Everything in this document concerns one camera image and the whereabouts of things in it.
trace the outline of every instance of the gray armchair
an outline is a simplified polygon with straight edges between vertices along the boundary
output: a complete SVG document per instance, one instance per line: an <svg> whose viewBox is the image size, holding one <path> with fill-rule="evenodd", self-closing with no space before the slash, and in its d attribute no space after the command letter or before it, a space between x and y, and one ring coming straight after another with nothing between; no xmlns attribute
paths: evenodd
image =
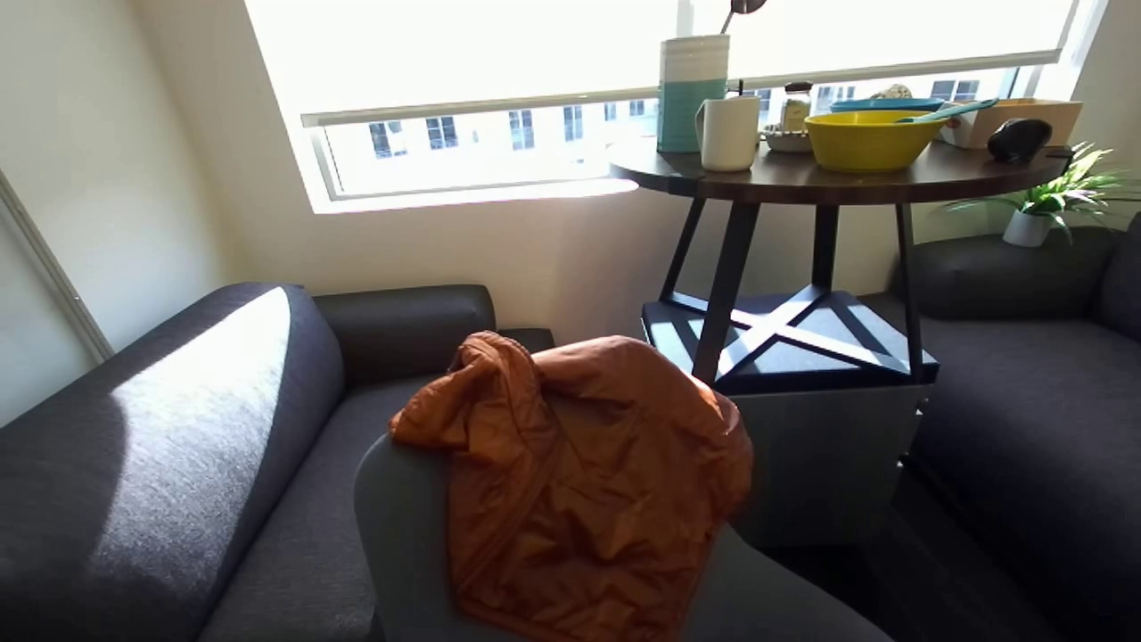
<svg viewBox="0 0 1141 642"><path fill-rule="evenodd" d="M374 640L506 642L464 617L444 578L444 456L380 440L356 475L356 524L374 578ZM683 640L886 642L868 622L721 530Z"/></svg>

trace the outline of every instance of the white cup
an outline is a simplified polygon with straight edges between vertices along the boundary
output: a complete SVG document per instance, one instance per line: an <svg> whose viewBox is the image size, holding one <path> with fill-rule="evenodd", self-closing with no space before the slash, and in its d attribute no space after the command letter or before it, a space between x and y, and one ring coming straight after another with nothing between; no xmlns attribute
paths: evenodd
<svg viewBox="0 0 1141 642"><path fill-rule="evenodd" d="M757 141L759 141L757 121L759 121L757 97L706 100L694 114L702 168L706 171L753 168Z"/></svg>

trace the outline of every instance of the yellow bowl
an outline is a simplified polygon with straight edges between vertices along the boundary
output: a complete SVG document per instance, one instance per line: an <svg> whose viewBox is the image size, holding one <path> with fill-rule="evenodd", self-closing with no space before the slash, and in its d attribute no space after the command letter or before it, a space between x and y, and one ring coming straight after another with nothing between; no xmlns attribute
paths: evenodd
<svg viewBox="0 0 1141 642"><path fill-rule="evenodd" d="M911 126L916 109L840 109L811 114L810 146L811 162L828 171L903 171L937 134L940 121Z"/></svg>

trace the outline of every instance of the sofa armrest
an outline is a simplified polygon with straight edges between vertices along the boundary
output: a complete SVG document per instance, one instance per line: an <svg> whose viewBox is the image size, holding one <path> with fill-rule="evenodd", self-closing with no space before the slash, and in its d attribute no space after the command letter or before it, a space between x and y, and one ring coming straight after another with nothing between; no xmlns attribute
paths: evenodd
<svg viewBox="0 0 1141 642"><path fill-rule="evenodd" d="M199 640L342 397L311 292L223 284L0 428L0 640Z"/></svg>
<svg viewBox="0 0 1141 642"><path fill-rule="evenodd" d="M470 332L496 327L485 284L423 284L318 295L332 326L345 380L439 376Z"/></svg>
<svg viewBox="0 0 1141 642"><path fill-rule="evenodd" d="M927 316L1080 316L1094 305L1120 233L1054 233L1037 250L999 235L946 238L911 250L911 295Z"/></svg>

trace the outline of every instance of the sofa cushion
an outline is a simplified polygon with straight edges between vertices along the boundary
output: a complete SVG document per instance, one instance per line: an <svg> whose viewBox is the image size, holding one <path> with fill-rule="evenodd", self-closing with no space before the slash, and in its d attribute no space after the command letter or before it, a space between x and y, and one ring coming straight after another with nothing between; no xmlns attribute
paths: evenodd
<svg viewBox="0 0 1141 642"><path fill-rule="evenodd" d="M911 456L1059 617L1141 636L1141 342L1094 320L922 320L940 361Z"/></svg>
<svg viewBox="0 0 1141 642"><path fill-rule="evenodd" d="M231 284L0 433L0 640L196 640L342 391L303 288Z"/></svg>
<svg viewBox="0 0 1141 642"><path fill-rule="evenodd" d="M999 235L940 238L911 250L916 311L927 316L1085 316L1094 305L1110 227L1072 227L1046 245L1004 245Z"/></svg>
<svg viewBox="0 0 1141 642"><path fill-rule="evenodd" d="M1114 257L1101 278L1097 316L1141 339L1141 214L1114 245Z"/></svg>
<svg viewBox="0 0 1141 642"><path fill-rule="evenodd" d="M464 334L496 327L485 284L419 284L318 295L342 342L350 384L419 377L450 367Z"/></svg>
<svg viewBox="0 0 1141 642"><path fill-rule="evenodd" d="M374 587L351 512L356 465L419 377L351 391L263 524L203 640L366 640Z"/></svg>

